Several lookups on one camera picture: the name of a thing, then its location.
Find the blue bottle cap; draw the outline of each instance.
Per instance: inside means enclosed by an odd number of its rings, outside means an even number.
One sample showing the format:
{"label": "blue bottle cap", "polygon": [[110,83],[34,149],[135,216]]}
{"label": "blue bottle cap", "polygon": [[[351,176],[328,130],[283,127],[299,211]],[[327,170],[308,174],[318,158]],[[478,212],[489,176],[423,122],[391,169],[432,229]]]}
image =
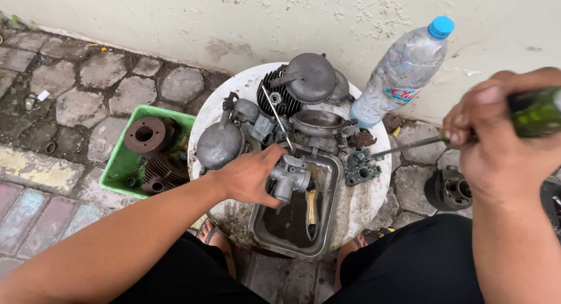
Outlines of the blue bottle cap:
{"label": "blue bottle cap", "polygon": [[438,16],[429,25],[429,34],[437,39],[445,39],[454,30],[454,21],[446,16]]}

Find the plastic water bottle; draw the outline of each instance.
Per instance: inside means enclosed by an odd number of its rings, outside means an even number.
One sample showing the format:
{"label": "plastic water bottle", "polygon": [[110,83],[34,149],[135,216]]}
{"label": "plastic water bottle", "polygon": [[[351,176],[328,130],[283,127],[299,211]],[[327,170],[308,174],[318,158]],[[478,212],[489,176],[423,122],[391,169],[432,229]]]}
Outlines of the plastic water bottle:
{"label": "plastic water bottle", "polygon": [[353,103],[350,118],[357,126],[370,128],[385,114],[407,104],[427,85],[446,56],[446,37],[454,22],[438,16],[428,27],[401,36],[384,54],[370,74],[360,97]]}

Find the white wall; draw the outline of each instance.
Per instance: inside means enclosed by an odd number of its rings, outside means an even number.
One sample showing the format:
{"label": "white wall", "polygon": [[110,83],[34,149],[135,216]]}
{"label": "white wall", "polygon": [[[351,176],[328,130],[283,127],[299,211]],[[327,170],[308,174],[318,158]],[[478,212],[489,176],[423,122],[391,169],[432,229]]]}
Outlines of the white wall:
{"label": "white wall", "polygon": [[[496,71],[559,65],[559,0],[0,0],[0,10],[141,53],[229,73],[326,53],[363,88],[404,31],[448,15],[443,68],[400,112],[439,123]],[[477,72],[472,76],[470,71]]]}

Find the carburetor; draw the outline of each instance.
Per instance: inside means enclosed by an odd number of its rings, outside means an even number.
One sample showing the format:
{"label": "carburetor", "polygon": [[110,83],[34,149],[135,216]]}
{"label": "carburetor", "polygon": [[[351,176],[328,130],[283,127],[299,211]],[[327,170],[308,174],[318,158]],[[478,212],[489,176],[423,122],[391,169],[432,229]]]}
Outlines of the carburetor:
{"label": "carburetor", "polygon": [[290,203],[293,191],[306,191],[310,183],[310,171],[303,159],[285,154],[269,173],[269,178],[277,181],[273,197]]}

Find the foot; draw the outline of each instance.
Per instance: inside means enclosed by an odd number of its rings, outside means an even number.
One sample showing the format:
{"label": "foot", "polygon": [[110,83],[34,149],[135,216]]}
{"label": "foot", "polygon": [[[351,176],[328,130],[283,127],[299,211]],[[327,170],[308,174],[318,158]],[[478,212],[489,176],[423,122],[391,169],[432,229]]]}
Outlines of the foot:
{"label": "foot", "polygon": [[[210,220],[207,220],[201,227],[199,233],[199,239],[201,242],[207,240],[209,232],[214,228],[214,224]],[[222,250],[224,257],[226,258],[226,263],[228,264],[228,273],[235,279],[236,278],[236,267],[234,265],[234,259],[232,258],[232,249],[226,237],[220,232],[214,232],[213,236],[210,238],[209,246],[216,246]]]}
{"label": "foot", "polygon": [[341,273],[341,263],[343,262],[343,259],[345,259],[345,257],[347,257],[347,255],[353,251],[357,251],[359,250],[359,248],[361,247],[365,247],[368,244],[366,243],[366,240],[364,239],[364,235],[362,235],[362,233],[360,233],[358,236],[356,236],[356,238],[359,240],[360,246],[354,241],[354,239],[346,244],[344,244],[343,246],[341,246],[341,248],[339,249],[339,253],[337,254],[337,268],[335,270],[335,284],[333,284],[333,290],[335,292],[339,291],[341,289],[341,280],[340,280],[340,273]]}

